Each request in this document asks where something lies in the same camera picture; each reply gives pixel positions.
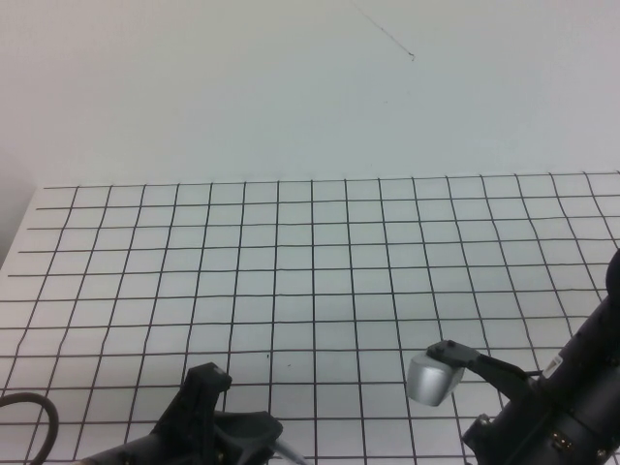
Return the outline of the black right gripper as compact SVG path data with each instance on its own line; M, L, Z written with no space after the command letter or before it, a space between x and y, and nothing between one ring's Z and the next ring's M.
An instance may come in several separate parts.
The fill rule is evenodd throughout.
M619 392L595 388L564 408L533 387L462 442L479 464L604 464L619 448Z

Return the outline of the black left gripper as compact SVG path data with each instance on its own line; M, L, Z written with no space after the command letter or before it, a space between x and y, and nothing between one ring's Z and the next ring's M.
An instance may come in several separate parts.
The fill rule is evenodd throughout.
M224 413L214 419L211 445L204 440L151 432L132 442L81 459L82 464L237 464L235 453L267 453L283 426L268 412Z

